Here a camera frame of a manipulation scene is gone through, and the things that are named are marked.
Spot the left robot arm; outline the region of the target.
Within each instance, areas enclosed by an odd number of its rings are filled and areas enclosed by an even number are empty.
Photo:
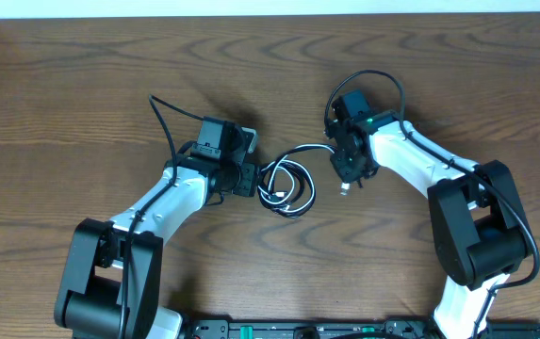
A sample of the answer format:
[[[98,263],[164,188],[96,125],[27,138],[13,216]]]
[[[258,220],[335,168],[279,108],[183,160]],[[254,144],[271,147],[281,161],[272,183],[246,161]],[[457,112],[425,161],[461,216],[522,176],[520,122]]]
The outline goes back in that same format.
[[[177,338],[183,317],[159,304],[162,253],[181,224],[215,195],[252,197],[259,172],[246,162],[258,134],[210,117],[174,154],[159,181],[107,221],[74,230],[54,319],[75,338]]]

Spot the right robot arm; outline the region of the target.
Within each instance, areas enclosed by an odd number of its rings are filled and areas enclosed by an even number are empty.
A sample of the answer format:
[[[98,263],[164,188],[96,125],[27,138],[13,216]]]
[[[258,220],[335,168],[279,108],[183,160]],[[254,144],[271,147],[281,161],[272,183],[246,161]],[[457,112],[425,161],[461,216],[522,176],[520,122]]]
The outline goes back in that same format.
[[[433,313],[440,334],[480,335],[497,291],[535,249],[511,172],[499,161],[481,165],[446,151],[395,112],[371,108],[359,90],[329,107],[331,163],[345,186],[386,168],[428,201],[435,252],[447,274]]]

